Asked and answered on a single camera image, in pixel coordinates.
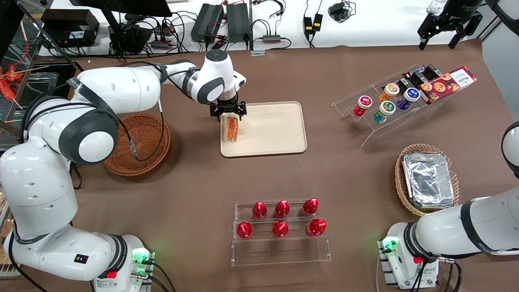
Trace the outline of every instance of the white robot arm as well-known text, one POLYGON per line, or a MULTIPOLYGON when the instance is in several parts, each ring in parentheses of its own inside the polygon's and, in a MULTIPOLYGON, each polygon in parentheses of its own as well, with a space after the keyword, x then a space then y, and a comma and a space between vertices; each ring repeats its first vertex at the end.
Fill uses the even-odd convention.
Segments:
MULTIPOLYGON (((519 122, 505 132, 503 156, 519 178, 519 122)), ((410 289, 424 260, 420 287, 434 287, 438 257, 460 259, 479 253, 515 255, 519 250, 519 188, 393 225, 380 252, 401 289, 410 289)))
POLYGON ((148 110, 171 83, 186 96, 218 109, 246 114, 237 91, 246 82, 227 53, 206 54, 202 68, 187 60, 170 65, 101 68, 69 81, 71 100, 45 97, 24 119, 25 143, 0 158, 0 178, 15 218, 4 250, 16 262, 63 278, 95 280, 96 291, 138 291, 149 252, 132 235, 90 233, 69 225, 77 201, 70 163, 93 165, 108 158, 117 141, 117 114, 148 110))

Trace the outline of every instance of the white table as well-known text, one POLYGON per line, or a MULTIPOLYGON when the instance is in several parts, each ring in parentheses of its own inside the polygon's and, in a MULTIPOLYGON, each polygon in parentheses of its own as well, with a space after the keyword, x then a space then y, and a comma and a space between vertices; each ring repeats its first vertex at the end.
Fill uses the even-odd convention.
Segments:
MULTIPOLYGON (((291 48, 306 48, 309 44, 303 34, 303 13, 306 8, 305 0, 285 0, 286 8, 283 17, 278 24, 278 34, 281 37, 289 38, 292 41, 291 48)), ((198 13, 203 3, 220 4, 221 0, 189 0, 188 2, 169 4, 171 11, 187 10, 198 13)), ((319 0, 309 0, 307 16, 313 18, 319 6, 319 0)), ((313 44, 316 47, 334 47, 334 46, 398 46, 398 45, 416 45, 420 40, 417 30, 426 16, 426 7, 430 0, 357 0, 357 14, 343 23, 336 23, 328 15, 328 8, 337 0, 323 0, 320 13, 323 14, 322 29, 315 35, 313 44)), ((269 22, 272 33, 278 18, 268 19, 268 16, 279 9, 279 5, 273 1, 268 1, 252 6, 253 20, 262 18, 269 22)), ((68 0, 54 0, 52 8, 62 9, 84 9, 84 7, 73 6, 68 0)), ((91 47, 85 47, 85 52, 89 55, 105 55, 108 54, 108 23, 99 9, 89 8, 100 22, 100 30, 96 42, 91 47)), ((119 14, 113 13, 115 18, 119 18, 119 14)), ((152 25, 156 25, 154 20, 147 19, 152 25)), ((184 37, 184 46, 190 51, 198 51, 200 46, 191 40, 190 31, 193 27, 193 21, 184 18, 186 25, 186 36, 184 37)), ((181 26, 176 26, 179 34, 182 35, 181 26)), ((226 25, 221 26, 219 34, 227 34, 226 25)), ((253 29, 253 39, 261 37, 265 34, 265 27, 256 23, 253 29)), ((454 36, 454 32, 444 32, 433 37, 429 44, 448 44, 454 36)), ((273 47, 282 47, 283 44, 266 45, 261 40, 256 41, 255 49, 263 50, 273 47)), ((244 43, 236 43, 229 45, 228 50, 244 50, 244 43)), ((164 52, 163 50, 154 50, 154 52, 164 52)), ((46 49, 42 49, 40 55, 50 56, 46 49)))

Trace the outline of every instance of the clear acrylic rack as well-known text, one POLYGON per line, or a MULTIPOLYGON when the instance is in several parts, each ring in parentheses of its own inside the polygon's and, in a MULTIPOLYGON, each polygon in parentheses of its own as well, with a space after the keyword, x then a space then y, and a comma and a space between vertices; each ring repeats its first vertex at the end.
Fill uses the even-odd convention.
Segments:
POLYGON ((251 204, 236 204, 233 223, 233 240, 231 244, 231 266, 258 266, 264 264, 301 263, 331 261, 328 233, 318 237, 308 237, 306 225, 319 215, 311 217, 298 216, 299 209, 305 200, 289 201, 290 213, 285 218, 274 218, 277 202, 264 202, 267 216, 254 219, 251 204), (289 226, 289 233, 284 238, 272 235, 272 225, 283 220, 289 226), (242 239, 236 234, 236 227, 243 221, 253 227, 251 238, 242 239))
MULTIPOLYGON (((336 108, 339 111, 341 118, 347 118, 349 116, 358 123, 367 125, 370 129, 369 136, 364 140, 361 144, 361 147, 373 142, 374 140, 400 128, 405 123, 417 118, 418 116, 429 112, 431 110, 438 109, 441 105, 443 105, 450 97, 440 99, 432 104, 427 104, 421 97, 416 102, 414 102, 411 107, 407 110, 401 110, 397 107, 395 112, 388 116, 387 121, 385 123, 377 123, 373 120, 373 116, 377 113, 380 102, 378 97, 384 91, 384 87, 389 83, 397 82, 402 78, 402 74, 413 71, 419 68, 417 64, 410 66, 398 73, 395 73, 384 80, 381 80, 377 83, 372 84, 369 87, 366 87, 362 90, 355 92, 354 94, 345 97, 341 100, 338 100, 332 103, 332 107, 336 108), (366 95, 372 98, 373 105, 369 108, 363 116, 356 116, 353 114, 353 109, 357 105, 357 101, 359 97, 362 95, 366 95)), ((391 99, 395 104, 402 97, 402 93, 399 93, 397 96, 391 99)))

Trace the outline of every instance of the brown table surface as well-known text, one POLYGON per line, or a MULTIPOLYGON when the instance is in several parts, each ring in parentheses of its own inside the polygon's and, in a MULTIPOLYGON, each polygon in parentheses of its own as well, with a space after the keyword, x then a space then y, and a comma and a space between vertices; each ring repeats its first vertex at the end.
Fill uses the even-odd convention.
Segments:
MULTIPOLYGON (((240 90, 242 100, 301 103, 305 153, 224 158, 220 126, 207 106, 163 86, 162 106, 173 134, 170 154, 159 169, 127 180, 104 165, 80 168, 86 184, 76 191, 75 227, 138 236, 157 253, 157 263, 169 272, 178 292, 375 291, 376 241, 394 223, 418 219, 402 206, 394 183, 395 160, 410 144, 433 145, 451 158, 461 202, 519 185, 500 150, 513 120, 483 62, 479 40, 462 42, 454 50, 336 47, 274 50, 263 57, 247 51, 229 54, 235 70, 248 79, 240 90), (330 105, 415 63, 433 63, 443 71, 466 65, 478 81, 434 116, 422 116, 361 148, 367 133, 352 127, 351 118, 340 120, 330 105), (320 200, 320 214, 329 224, 331 262, 231 268, 235 203, 311 197, 320 200)), ((182 58, 202 65, 203 53, 153 61, 182 58)), ((117 64, 107 59, 79 62, 85 69, 117 64)), ((150 112, 158 114, 156 108, 150 112)), ((518 259, 477 255, 460 260, 461 291, 516 291, 518 259)), ((24 269, 49 292, 90 290, 86 282, 24 269)), ((440 269, 440 286, 427 291, 443 290, 448 267, 440 269)), ((380 272, 381 290, 398 291, 383 279, 380 272)), ((0 290, 37 291, 22 278, 0 281, 0 290)))

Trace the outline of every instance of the round wicker basket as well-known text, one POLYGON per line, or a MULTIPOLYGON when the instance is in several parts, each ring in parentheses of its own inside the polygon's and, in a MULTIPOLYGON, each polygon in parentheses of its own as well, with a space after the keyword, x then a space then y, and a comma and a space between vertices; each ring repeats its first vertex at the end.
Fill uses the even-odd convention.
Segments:
MULTIPOLYGON (((405 154, 411 153, 411 152, 428 152, 428 153, 443 153, 438 148, 435 148, 431 145, 425 145, 425 144, 413 144, 407 146, 402 153, 400 153, 400 156, 398 156, 397 164, 394 168, 395 173, 395 183, 397 185, 397 194, 400 200, 402 201, 402 204, 411 211, 413 214, 418 216, 423 216, 432 212, 439 211, 441 209, 431 209, 427 211, 418 210, 415 206, 413 206, 409 202, 409 192, 407 191, 407 184, 405 181, 405 174, 404 174, 404 168, 402 166, 402 158, 405 154)), ((447 165, 450 167, 451 161, 448 157, 445 157, 447 159, 447 165)), ((459 201, 459 181, 456 177, 456 174, 452 171, 449 171, 450 180, 453 185, 453 192, 454 192, 454 205, 458 205, 459 201)))
MULTIPOLYGON (((122 122, 135 143, 139 159, 148 158, 159 143, 162 120, 154 115, 136 114, 124 118, 122 122)), ((128 137, 122 126, 119 126, 117 135, 115 151, 104 161, 104 165, 111 172, 125 177, 142 175, 155 168, 166 157, 171 143, 169 127, 164 124, 164 135, 157 152, 146 161, 138 161, 131 153, 128 137)))

